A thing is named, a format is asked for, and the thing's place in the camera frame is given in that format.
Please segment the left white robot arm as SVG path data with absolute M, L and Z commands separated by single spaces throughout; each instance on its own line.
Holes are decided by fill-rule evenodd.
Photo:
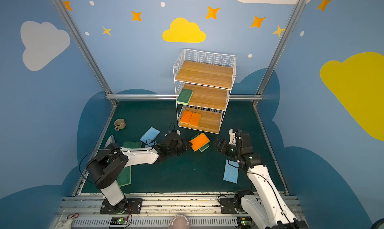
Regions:
M 85 166 L 98 190 L 112 207 L 125 201 L 117 182 L 124 168 L 142 164 L 155 164 L 170 156 L 180 156 L 192 148 L 192 143 L 183 139 L 177 130 L 166 134 L 160 144 L 148 148 L 128 149 L 113 143 L 92 157 Z

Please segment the green circuit board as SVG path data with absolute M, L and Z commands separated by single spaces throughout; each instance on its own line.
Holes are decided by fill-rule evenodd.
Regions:
M 237 229 L 250 229 L 252 225 L 251 217 L 237 217 Z
M 127 218 L 111 218 L 110 220 L 110 226 L 116 226 L 116 227 L 125 227 L 128 225 L 128 219 Z

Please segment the beige ceramic mug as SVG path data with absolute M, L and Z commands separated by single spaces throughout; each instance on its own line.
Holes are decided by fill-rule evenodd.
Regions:
M 117 119 L 114 122 L 115 130 L 118 132 L 126 127 L 126 122 L 124 119 Z

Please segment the left green circuit board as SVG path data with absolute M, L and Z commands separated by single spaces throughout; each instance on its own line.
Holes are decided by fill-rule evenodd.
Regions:
M 128 219 L 127 218 L 111 218 L 110 220 L 110 226 L 116 226 L 116 227 L 125 227 L 128 225 Z

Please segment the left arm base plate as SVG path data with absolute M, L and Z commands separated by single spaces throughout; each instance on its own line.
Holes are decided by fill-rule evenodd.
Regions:
M 121 202 L 112 206 L 107 199 L 102 202 L 100 210 L 101 215 L 118 215 L 118 214 L 132 214 L 138 215 L 141 212 L 143 199 L 126 199 L 124 198 Z

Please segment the aluminium front rail frame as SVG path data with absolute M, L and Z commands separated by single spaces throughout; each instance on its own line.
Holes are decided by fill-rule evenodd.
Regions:
M 64 198 L 50 225 L 51 229 L 168 229 L 171 219 L 184 215 L 191 229 L 236 229 L 237 217 L 247 214 L 222 214 L 219 196 L 233 198 L 232 192 L 208 193 L 134 193 L 127 199 L 143 199 L 138 215 L 101 215 L 104 197 L 83 194 Z M 280 194 L 300 221 L 306 221 L 297 197 Z M 127 218 L 125 227 L 110 226 L 111 218 Z

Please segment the blue sponge right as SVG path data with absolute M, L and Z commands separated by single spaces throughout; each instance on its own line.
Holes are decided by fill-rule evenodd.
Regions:
M 223 180 L 237 184 L 239 175 L 239 164 L 234 161 L 226 160 Z

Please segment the right green circuit board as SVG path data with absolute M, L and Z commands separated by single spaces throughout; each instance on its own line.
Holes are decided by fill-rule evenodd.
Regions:
M 250 229 L 252 225 L 251 217 L 237 217 L 237 229 Z

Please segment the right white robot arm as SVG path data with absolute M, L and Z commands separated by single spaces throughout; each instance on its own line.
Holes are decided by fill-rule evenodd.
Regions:
M 235 192 L 233 198 L 218 197 L 222 214 L 247 214 L 259 229 L 307 229 L 305 221 L 297 219 L 274 185 L 268 168 L 260 155 L 255 154 L 248 133 L 229 130 L 230 139 L 215 144 L 218 152 L 231 158 L 227 169 L 243 170 L 257 194 L 250 190 Z

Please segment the grey metal garden trowel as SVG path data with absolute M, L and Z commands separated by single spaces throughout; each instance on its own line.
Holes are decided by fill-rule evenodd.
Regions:
M 107 139 L 105 143 L 105 148 L 108 147 L 110 144 L 114 144 L 114 143 L 115 143 L 115 137 L 114 135 L 110 135 L 110 137 Z

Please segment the pink round object front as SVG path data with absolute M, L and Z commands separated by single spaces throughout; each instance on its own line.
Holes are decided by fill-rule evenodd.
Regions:
M 190 222 L 184 215 L 176 215 L 171 219 L 169 229 L 190 229 Z

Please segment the blue sponge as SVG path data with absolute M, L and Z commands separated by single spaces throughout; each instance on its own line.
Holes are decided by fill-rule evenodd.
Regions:
M 223 180 L 237 184 L 239 175 L 239 164 L 234 161 L 226 160 Z
M 155 138 L 160 134 L 160 131 L 151 127 L 148 131 L 140 138 L 140 141 L 144 144 L 152 143 Z

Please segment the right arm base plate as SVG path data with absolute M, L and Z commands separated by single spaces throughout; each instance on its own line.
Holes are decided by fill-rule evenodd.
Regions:
M 221 195 L 217 201 L 220 204 L 222 214 L 242 214 L 245 212 L 238 197 L 228 198 Z

